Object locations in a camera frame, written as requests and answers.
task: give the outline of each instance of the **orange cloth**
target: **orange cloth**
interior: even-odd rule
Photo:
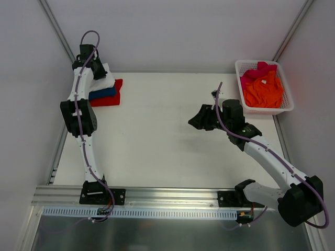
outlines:
[[[243,90],[247,106],[262,108],[279,108],[283,102],[283,93],[282,83],[275,71],[269,71],[267,76],[260,77],[253,83],[247,83]]]

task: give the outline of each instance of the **white towel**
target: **white towel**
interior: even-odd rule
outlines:
[[[93,80],[92,85],[90,87],[90,92],[95,90],[102,90],[106,88],[111,88],[114,86],[115,79],[111,75],[109,71],[108,63],[103,64],[105,71],[107,72],[106,77],[98,80]]]

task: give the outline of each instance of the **plastic basket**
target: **plastic basket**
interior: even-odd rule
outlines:
[[[267,64],[276,64],[277,67],[277,77],[282,82],[282,87],[284,89],[283,93],[283,102],[280,108],[259,108],[259,107],[250,107],[247,106],[247,104],[244,101],[244,95],[243,90],[241,86],[241,80],[240,77],[243,76],[243,74],[249,70],[249,69],[257,69],[257,63],[258,62],[266,62]],[[238,60],[235,62],[235,68],[236,68],[236,75],[237,75],[237,81],[238,86],[240,90],[241,95],[241,102],[243,106],[243,111],[245,113],[257,113],[257,114],[267,114],[267,115],[277,115],[283,111],[292,111],[294,108],[294,103],[291,96],[291,91],[288,86],[288,82],[285,78],[284,71],[282,67],[274,61],[265,61],[265,60]]]

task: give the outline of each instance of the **red towel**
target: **red towel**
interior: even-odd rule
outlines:
[[[121,87],[122,87],[123,79],[116,79],[114,87],[116,89],[116,95],[113,97],[104,97],[104,98],[97,98],[90,101],[92,107],[97,106],[118,106],[120,105],[121,99]]]
[[[247,83],[253,83],[256,79],[267,76],[269,71],[277,72],[277,65],[275,64],[268,65],[265,62],[258,62],[257,70],[247,70],[243,74],[243,76],[240,77],[242,90],[245,90]]]

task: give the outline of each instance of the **white plastic strip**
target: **white plastic strip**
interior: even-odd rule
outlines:
[[[43,215],[69,217],[104,217],[101,208],[93,207],[44,207]],[[189,210],[189,209],[136,209],[114,208],[110,217],[143,219],[198,219],[236,220],[236,210]]]

